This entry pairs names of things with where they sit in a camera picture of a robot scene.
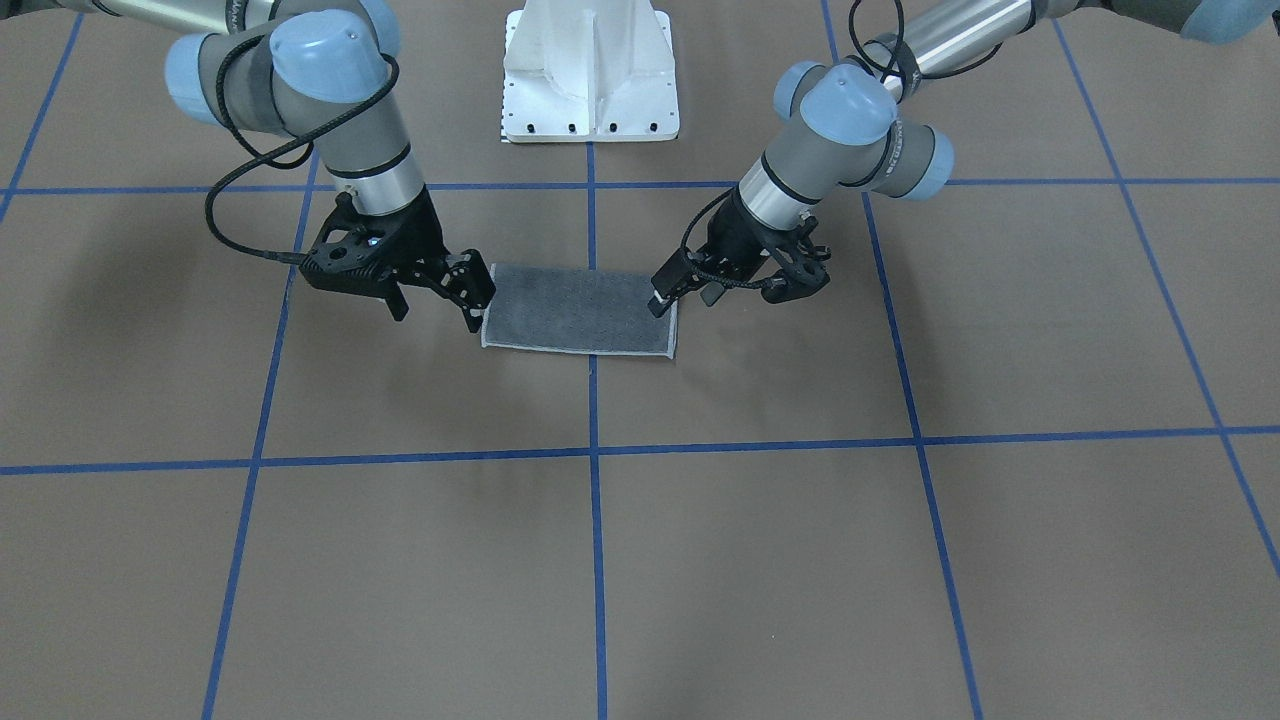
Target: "brown floor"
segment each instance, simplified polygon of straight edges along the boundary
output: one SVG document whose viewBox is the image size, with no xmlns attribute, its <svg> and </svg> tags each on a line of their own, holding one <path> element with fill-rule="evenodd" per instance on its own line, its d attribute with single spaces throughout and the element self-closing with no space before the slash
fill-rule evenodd
<svg viewBox="0 0 1280 720">
<path fill-rule="evenodd" d="M 851 47 L 838 3 L 659 3 L 678 140 L 512 146 L 516 4 L 393 4 L 490 261 L 652 273 L 778 74 Z M 904 105 L 952 187 L 833 193 L 831 286 L 691 297 L 675 361 L 481 350 L 429 293 L 394 323 L 221 249 L 242 152 L 168 99 L 173 40 L 0 23 L 0 717 L 1276 716 L 1270 27 L 1009 42 Z M 243 183 L 255 245 L 332 205 Z"/>
</svg>

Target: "gray fabric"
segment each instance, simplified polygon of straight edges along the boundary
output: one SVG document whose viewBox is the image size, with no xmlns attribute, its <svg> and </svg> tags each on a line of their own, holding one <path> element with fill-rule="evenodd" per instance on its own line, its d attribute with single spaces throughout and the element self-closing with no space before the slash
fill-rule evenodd
<svg viewBox="0 0 1280 720">
<path fill-rule="evenodd" d="M 648 275 L 493 265 L 498 287 L 480 346 L 595 355 L 676 355 L 676 309 L 662 319 L 646 306 Z"/>
</svg>

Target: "black cable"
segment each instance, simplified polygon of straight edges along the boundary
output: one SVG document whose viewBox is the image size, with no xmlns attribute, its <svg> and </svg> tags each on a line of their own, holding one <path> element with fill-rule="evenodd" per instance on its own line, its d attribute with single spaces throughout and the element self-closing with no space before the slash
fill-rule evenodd
<svg viewBox="0 0 1280 720">
<path fill-rule="evenodd" d="M 863 47 L 863 42 L 858 38 L 858 32 L 854 27 L 854 15 L 858 13 L 858 6 L 861 4 L 863 0 L 854 0 L 854 4 L 849 8 L 849 38 L 854 42 L 854 51 L 858 53 L 858 59 L 861 60 L 872 70 L 881 73 L 881 82 L 884 82 L 884 79 L 890 77 L 896 77 L 905 82 L 906 78 L 902 76 L 902 70 L 899 68 L 899 61 L 897 61 L 897 54 L 899 50 L 905 45 L 904 36 L 906 35 L 906 14 L 902 9 L 902 0 L 893 0 L 893 8 L 895 10 L 897 10 L 897 32 L 895 33 L 893 47 L 890 51 L 890 59 L 887 65 L 881 65 L 879 63 L 873 60 L 872 56 L 867 54 L 867 49 Z M 946 79 L 956 77 L 959 74 L 964 74 L 969 70 L 973 70 L 986 64 L 988 60 L 995 58 L 996 53 L 1000 53 L 1002 45 L 1004 44 L 997 44 L 995 47 L 991 49 L 989 53 L 987 53 L 978 60 L 974 60 L 973 63 L 963 68 L 956 68 L 954 70 L 946 70 L 942 73 L 924 73 L 920 76 L 920 79 L 922 81 Z"/>
<path fill-rule="evenodd" d="M 356 115 L 376 105 L 378 101 L 381 100 L 383 97 L 387 97 L 387 95 L 392 91 L 392 88 L 396 87 L 396 81 L 399 79 L 399 64 L 396 61 L 396 58 L 392 58 L 390 55 L 387 54 L 383 54 L 383 60 L 385 60 L 387 64 L 390 65 L 392 68 L 390 76 L 387 78 L 387 82 L 378 88 L 378 92 L 374 92 L 371 96 L 369 96 L 367 100 L 365 100 L 360 105 L 348 109 L 347 111 L 326 122 L 325 124 L 310 132 L 300 135 L 298 137 L 291 140 L 289 142 L 285 142 L 284 145 L 276 147 L 275 150 L 271 150 L 270 152 L 253 158 L 248 163 L 244 163 L 243 165 L 227 173 L 227 176 L 224 176 L 223 179 L 218 181 L 216 183 L 214 183 L 212 187 L 209 188 L 209 193 L 205 195 L 205 224 L 209 225 L 209 232 L 211 232 L 214 237 L 218 238 L 218 242 L 221 242 L 223 245 L 230 247 L 232 250 L 236 250 L 237 252 L 253 255 L 255 258 L 262 258 L 265 260 L 274 260 L 276 263 L 284 263 L 288 265 L 301 265 L 307 259 L 307 256 L 302 252 L 279 252 L 274 250 L 259 250 L 256 247 L 248 247 L 246 245 L 241 245 L 233 241 L 232 238 L 227 237 L 225 234 L 223 234 L 220 229 L 218 229 L 218 223 L 214 220 L 214 200 L 218 199 L 218 193 L 225 190 L 227 186 L 236 182 L 250 170 L 266 165 L 268 163 L 280 158 L 282 155 L 292 152 L 298 147 L 302 147 L 303 145 L 314 142 L 317 137 L 333 132 L 343 123 L 351 120 Z"/>
<path fill-rule="evenodd" d="M 225 58 L 223 58 L 221 64 L 218 65 L 218 74 L 214 78 L 214 95 L 216 96 L 218 100 L 218 111 L 221 113 L 223 118 L 227 118 L 227 129 L 232 132 L 232 137 L 236 138 L 236 142 L 238 142 L 239 146 L 247 150 L 248 154 L 252 155 L 253 158 L 261 158 L 262 154 L 259 152 L 256 147 L 250 145 L 248 140 L 246 140 L 244 136 L 241 135 L 239 128 L 236 127 L 236 120 L 232 119 L 232 114 L 227 109 L 225 83 L 227 83 L 227 73 L 230 70 L 232 63 L 234 63 L 236 59 L 243 55 L 244 53 L 248 53 L 253 47 L 257 47 L 259 44 L 262 42 L 264 37 L 265 36 L 259 35 L 233 47 L 232 51 L 228 53 Z M 269 168 L 275 168 L 278 170 L 292 170 L 294 168 L 301 168 L 302 164 L 311 158 L 311 151 L 314 149 L 315 146 L 308 142 L 307 149 L 302 151 L 302 156 L 300 156 L 298 159 L 291 160 L 288 163 L 276 163 L 273 160 L 269 161 L 266 165 Z"/>
<path fill-rule="evenodd" d="M 699 275 L 699 277 L 701 277 L 704 279 L 708 279 L 710 282 L 719 283 L 719 284 L 722 284 L 724 287 L 736 287 L 736 288 L 741 288 L 741 290 L 760 290 L 760 288 L 768 286 L 768 283 L 769 283 L 768 279 L 754 281 L 754 282 L 744 282 L 744 281 L 736 281 L 733 278 L 726 278 L 723 275 L 717 275 L 717 274 L 713 274 L 713 273 L 708 273 L 707 270 L 703 270 L 698 265 L 694 265 L 694 261 L 689 259 L 689 236 L 694 233 L 694 227 L 698 225 L 698 220 L 701 220 L 703 215 L 705 215 L 707 213 L 710 213 L 712 208 L 716 208 L 717 205 L 719 205 L 721 202 L 723 202 L 726 197 L 728 197 L 730 195 L 733 193 L 733 190 L 736 190 L 736 188 L 731 187 L 731 188 L 726 190 L 724 192 L 719 193 L 716 197 L 716 200 L 712 200 L 710 202 L 708 202 L 707 206 L 703 208 L 701 210 L 699 210 L 698 214 L 694 215 L 694 219 L 689 222 L 689 227 L 685 228 L 684 237 L 680 238 L 680 259 L 684 260 L 685 268 L 687 268 L 690 273 L 694 273 L 695 275 Z"/>
</svg>

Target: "blue grid line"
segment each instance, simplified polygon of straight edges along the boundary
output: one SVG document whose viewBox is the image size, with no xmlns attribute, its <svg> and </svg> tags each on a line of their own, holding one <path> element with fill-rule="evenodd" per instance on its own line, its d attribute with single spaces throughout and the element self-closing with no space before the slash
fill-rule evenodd
<svg viewBox="0 0 1280 720">
<path fill-rule="evenodd" d="M 72 58 L 72 50 L 76 49 L 76 41 L 79 38 L 79 28 L 83 22 L 84 15 L 77 14 L 76 22 L 72 23 L 72 31 L 67 35 L 67 45 L 63 47 L 61 58 L 58 59 L 58 69 L 54 70 L 54 77 L 49 81 L 45 100 L 40 104 L 40 110 L 36 111 L 36 119 L 31 123 L 31 132 L 27 133 L 27 143 L 22 146 L 22 155 L 18 156 L 18 167 L 13 169 L 13 176 L 9 178 L 9 191 L 4 199 L 0 199 L 0 223 L 4 222 L 5 215 L 9 213 L 9 204 L 13 201 L 14 190 L 18 187 L 18 182 L 22 181 L 22 173 L 27 169 L 27 160 L 31 159 L 31 151 L 36 149 L 36 138 L 40 136 L 40 128 L 45 124 L 49 106 L 54 102 L 58 85 L 63 82 L 63 73 L 67 72 L 67 63 Z"/>
<path fill-rule="evenodd" d="M 922 436 L 925 446 L 956 445 L 1029 445 L 1046 442 L 1102 442 L 1158 439 L 1179 437 L 1216 437 L 1226 432 L 1231 436 L 1280 436 L 1280 425 L 1236 425 L 1217 428 L 1153 428 L 1137 430 L 1080 430 L 1057 433 L 1007 433 L 987 436 Z M 631 455 L 695 455 L 731 452 L 803 452 L 814 450 L 865 450 L 874 447 L 913 447 L 914 437 L 851 438 L 851 439 L 799 439 L 769 442 L 707 442 L 678 445 L 602 445 L 596 454 L 602 457 Z M 442 452 L 403 452 L 385 455 L 298 455 L 262 457 L 262 468 L 319 468 L 342 465 L 393 465 L 413 462 L 475 462 L 539 460 L 548 457 L 589 457 L 590 447 L 547 447 L 530 450 L 472 450 Z M 147 473 L 165 470 L 243 470 L 255 461 L 250 457 L 214 460 L 157 460 L 138 462 L 82 462 L 61 465 L 0 465 L 0 477 Z"/>
<path fill-rule="evenodd" d="M 1125 184 L 1280 184 L 1280 178 L 1124 178 Z"/>
<path fill-rule="evenodd" d="M 306 184 L 233 184 L 223 192 L 306 192 Z M 14 195 L 202 195 L 209 187 L 172 184 L 154 187 L 19 187 Z"/>
<path fill-rule="evenodd" d="M 99 473 L 147 473 L 157 470 L 246 470 L 251 460 L 163 460 L 151 462 L 69 462 L 59 465 L 0 465 L 0 477 L 86 475 Z"/>
<path fill-rule="evenodd" d="M 1222 186 L 1222 184 L 1280 184 L 1280 178 L 1125 178 L 1125 184 L 1153 186 Z M 726 188 L 737 184 L 736 181 L 636 181 L 636 182 L 595 182 L 595 190 L 703 190 Z M 952 187 L 1001 187 L 1001 186 L 1043 186 L 1043 184 L 1101 184 L 1116 186 L 1115 178 L 951 178 Z M 456 192 L 472 190 L 586 190 L 585 182 L 529 182 L 529 183 L 428 183 L 433 192 Z M 230 186 L 223 192 L 332 192 L 329 184 L 242 184 Z M 0 188 L 0 195 L 183 195 L 205 193 L 209 187 L 198 184 L 175 184 L 154 187 L 15 187 Z"/>
<path fill-rule="evenodd" d="M 586 190 L 585 182 L 429 182 L 428 190 Z"/>
<path fill-rule="evenodd" d="M 316 170 L 320 167 L 316 158 L 311 159 L 307 183 L 314 184 Z M 302 241 L 307 227 L 307 215 L 311 213 L 311 191 L 302 196 L 302 208 L 298 210 L 298 225 L 293 236 L 293 251 L 302 250 Z M 262 406 L 259 411 L 257 433 L 253 437 L 253 456 L 248 468 L 248 478 L 244 480 L 244 498 L 241 502 L 239 523 L 236 527 L 236 544 L 232 548 L 230 570 L 227 573 L 227 592 L 223 596 L 223 610 L 218 620 L 218 637 L 214 641 L 214 657 L 209 665 L 209 684 L 205 687 L 205 705 L 201 720 L 212 720 L 214 706 L 218 702 L 218 684 L 223 674 L 223 657 L 227 652 L 227 637 L 232 626 L 232 611 L 236 607 L 236 589 L 239 585 L 239 570 L 244 559 L 244 542 L 248 538 L 248 523 L 253 512 L 253 497 L 257 493 L 257 475 L 262 466 L 262 448 L 266 446 L 266 427 L 271 419 L 271 404 L 275 400 L 275 380 L 280 370 L 280 355 L 284 351 L 284 331 L 289 324 L 289 292 L 293 290 L 293 281 L 297 278 L 297 268 L 291 265 L 289 274 L 284 281 L 284 293 L 280 299 L 280 315 L 275 324 L 275 342 L 271 346 L 271 363 L 266 372 L 266 388 L 262 391 Z"/>
<path fill-rule="evenodd" d="M 956 592 L 955 575 L 951 570 L 951 553 L 947 550 L 947 538 L 942 528 L 942 512 L 938 510 L 937 495 L 933 491 L 933 473 L 929 469 L 929 457 L 925 452 L 924 436 L 920 432 L 920 416 L 915 406 L 915 393 L 911 389 L 911 375 L 906 366 L 906 352 L 902 350 L 902 334 L 897 325 L 897 314 L 893 310 L 893 293 L 888 283 L 888 272 L 884 268 L 884 255 L 881 252 L 879 232 L 876 228 L 876 214 L 872 211 L 870 196 L 861 193 L 863 211 L 867 213 L 867 231 L 870 234 L 872 252 L 876 256 L 876 274 L 879 277 L 881 292 L 884 297 L 884 314 L 888 316 L 890 336 L 893 340 L 893 355 L 897 357 L 897 373 L 902 383 L 902 396 L 906 401 L 906 416 L 911 424 L 911 439 L 915 446 L 915 459 L 920 466 L 920 479 L 924 483 L 924 497 L 929 505 L 929 520 L 933 524 L 933 541 L 938 547 L 938 564 L 942 566 L 942 582 L 947 591 L 947 605 L 951 607 L 951 623 L 955 626 L 956 646 L 960 650 L 960 664 L 964 669 L 965 687 L 969 691 L 969 705 L 973 708 L 974 720 L 982 720 L 982 696 L 978 693 L 978 676 L 973 669 L 973 659 L 969 653 L 969 639 L 964 629 L 964 615 L 960 609 L 960 594 Z"/>
<path fill-rule="evenodd" d="M 595 269 L 595 143 L 586 143 L 586 264 Z M 591 464 L 591 569 L 595 579 L 595 715 L 609 717 L 609 665 L 604 609 L 604 510 L 600 503 L 599 357 L 588 359 L 588 436 Z"/>
<path fill-rule="evenodd" d="M 1102 128 L 1102 119 L 1098 117 L 1097 108 L 1093 105 L 1093 99 L 1089 96 L 1089 91 L 1084 86 L 1084 76 L 1080 73 L 1080 68 L 1075 61 L 1075 55 L 1071 54 L 1071 46 L 1066 41 L 1066 33 L 1062 32 L 1062 26 L 1056 19 L 1053 20 L 1053 32 L 1057 33 L 1057 41 L 1062 46 L 1062 53 L 1066 55 L 1068 64 L 1071 67 L 1071 74 L 1075 77 L 1075 85 L 1080 91 L 1080 96 L 1084 99 L 1084 105 L 1089 111 L 1089 118 L 1093 120 L 1093 127 L 1098 133 L 1098 141 L 1102 143 L 1102 150 L 1106 152 L 1107 161 L 1111 164 L 1111 172 L 1119 182 L 1120 193 L 1124 196 L 1125 206 L 1129 209 L 1129 217 L 1133 219 L 1134 228 L 1138 231 L 1138 240 L 1142 242 L 1143 252 L 1147 255 L 1147 263 L 1151 265 L 1151 272 L 1156 277 L 1156 284 L 1160 287 L 1160 293 L 1165 299 L 1165 306 L 1169 310 L 1169 316 L 1174 322 L 1174 328 L 1178 331 L 1178 337 L 1183 343 L 1183 350 L 1187 352 L 1187 360 L 1190 363 L 1192 372 L 1196 374 L 1196 382 L 1199 384 L 1201 393 L 1204 396 L 1204 404 L 1208 406 L 1210 415 L 1213 418 L 1213 427 L 1219 430 L 1219 437 L 1222 441 L 1222 450 L 1226 451 L 1226 457 L 1231 464 L 1231 470 L 1235 473 L 1236 484 L 1239 484 L 1245 505 L 1248 505 L 1249 512 L 1253 515 L 1253 523 L 1258 529 L 1262 546 L 1266 548 L 1267 556 L 1271 559 L 1271 568 L 1276 577 L 1280 578 L 1280 553 L 1276 552 L 1275 542 L 1267 529 L 1266 520 L 1262 518 L 1262 511 L 1258 509 L 1257 498 L 1253 496 L 1253 488 L 1249 487 L 1249 480 L 1244 475 L 1244 469 L 1240 466 L 1239 459 L 1235 456 L 1235 447 L 1231 445 L 1231 437 L 1225 429 L 1222 416 L 1217 409 L 1217 402 L 1210 392 L 1208 380 L 1204 378 L 1204 372 L 1201 368 L 1199 359 L 1196 356 L 1196 350 L 1192 347 L 1190 336 L 1187 333 L 1185 325 L 1183 325 L 1183 319 L 1178 313 L 1178 306 L 1174 304 L 1174 296 L 1169 290 L 1169 283 L 1165 282 L 1165 275 L 1160 269 L 1160 261 L 1156 259 L 1156 251 L 1151 245 L 1151 238 L 1147 236 L 1147 229 L 1142 223 L 1142 217 L 1138 214 L 1138 206 L 1133 201 L 1133 193 L 1129 192 L 1129 186 L 1124 174 L 1120 172 L 1120 163 L 1116 161 L 1111 141 L 1107 140 L 1107 133 Z"/>
<path fill-rule="evenodd" d="M 1280 425 L 1236 425 L 1224 428 L 1233 436 L 1274 436 L 1280 434 Z"/>
<path fill-rule="evenodd" d="M 736 181 L 635 181 L 596 182 L 596 190 L 698 190 L 733 187 Z"/>
<path fill-rule="evenodd" d="M 1157 428 L 1147 430 L 1083 430 L 1065 433 L 1007 433 L 991 436 L 936 436 L 920 438 L 928 446 L 1011 445 L 1034 442 L 1089 442 L 1174 437 L 1217 437 L 1217 428 Z"/>
<path fill-rule="evenodd" d="M 1115 178 L 951 178 L 950 186 L 1116 184 Z"/>
<path fill-rule="evenodd" d="M 544 457 L 586 457 L 586 447 L 538 450 L 475 450 L 454 452 L 394 452 L 387 455 L 319 455 L 264 457 L 264 468 L 324 468 L 333 465 L 399 465 L 411 462 L 475 462 L 483 460 L 539 460 Z"/>
<path fill-rule="evenodd" d="M 796 439 L 772 442 L 700 442 L 682 445 L 607 445 L 602 456 L 620 455 L 696 455 L 717 452 L 787 452 L 804 450 L 855 450 L 870 447 L 911 447 L 913 438 Z"/>
</svg>

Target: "black ring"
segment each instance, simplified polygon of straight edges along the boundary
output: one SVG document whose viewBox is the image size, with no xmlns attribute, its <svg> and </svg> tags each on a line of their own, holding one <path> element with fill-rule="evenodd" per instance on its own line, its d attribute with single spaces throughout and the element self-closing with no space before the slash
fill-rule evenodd
<svg viewBox="0 0 1280 720">
<path fill-rule="evenodd" d="M 325 165 L 325 169 L 329 170 L 329 174 L 335 178 L 343 178 L 343 179 L 371 178 L 374 176 L 380 176 L 385 173 L 387 170 L 394 168 L 396 165 L 399 165 L 404 160 L 404 158 L 408 158 L 408 152 L 411 149 L 412 149 L 411 145 L 406 145 L 404 150 L 397 152 L 394 158 L 387 160 L 381 165 L 369 168 L 367 170 L 335 170 L 329 165 Z"/>
<path fill-rule="evenodd" d="M 764 174 L 769 176 L 769 181 L 772 181 L 773 184 L 777 186 L 778 190 L 785 192 L 787 197 L 790 197 L 791 200 L 804 202 L 805 205 L 817 205 L 818 202 L 822 202 L 820 199 L 814 200 L 813 197 L 805 197 L 804 195 L 800 195 L 799 192 L 787 187 L 787 183 L 782 182 L 782 178 L 780 178 L 777 173 L 773 172 L 773 168 L 769 167 L 769 159 L 765 158 L 763 152 L 760 154 L 760 167 L 764 168 Z"/>
</svg>

